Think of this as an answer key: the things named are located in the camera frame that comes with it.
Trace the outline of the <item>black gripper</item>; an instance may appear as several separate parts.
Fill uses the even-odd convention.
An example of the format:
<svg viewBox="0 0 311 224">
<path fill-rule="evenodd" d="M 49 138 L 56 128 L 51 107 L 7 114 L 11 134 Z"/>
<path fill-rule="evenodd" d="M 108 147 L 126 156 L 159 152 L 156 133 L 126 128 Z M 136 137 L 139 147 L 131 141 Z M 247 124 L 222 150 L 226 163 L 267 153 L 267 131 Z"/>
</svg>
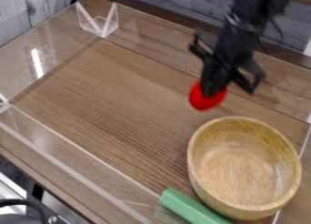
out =
<svg viewBox="0 0 311 224">
<path fill-rule="evenodd" d="M 268 23 L 282 32 L 274 18 L 284 13 L 290 1 L 234 0 L 211 53 L 199 44 L 208 42 L 204 33 L 196 30 L 188 49 L 203 62 L 200 90 L 204 97 L 214 97 L 231 81 L 247 93 L 255 93 L 266 73 L 252 57 L 254 48 L 260 44 Z"/>
</svg>

